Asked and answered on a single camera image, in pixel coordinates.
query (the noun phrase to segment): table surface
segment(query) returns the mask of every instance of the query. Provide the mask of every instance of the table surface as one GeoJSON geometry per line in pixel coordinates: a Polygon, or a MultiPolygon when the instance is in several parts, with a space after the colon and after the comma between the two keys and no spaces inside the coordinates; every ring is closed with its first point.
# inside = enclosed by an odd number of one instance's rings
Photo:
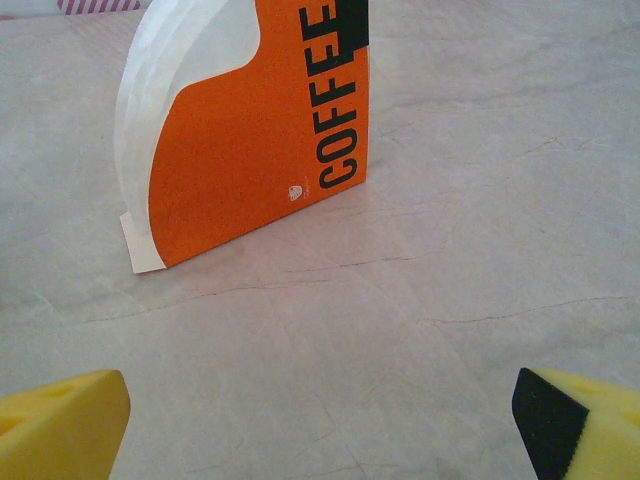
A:
{"type": "Polygon", "coordinates": [[[368,183],[134,276],[141,13],[0,22],[0,392],[124,373],[114,479],[535,478],[521,367],[640,387],[640,4],[371,0],[368,183]]]}

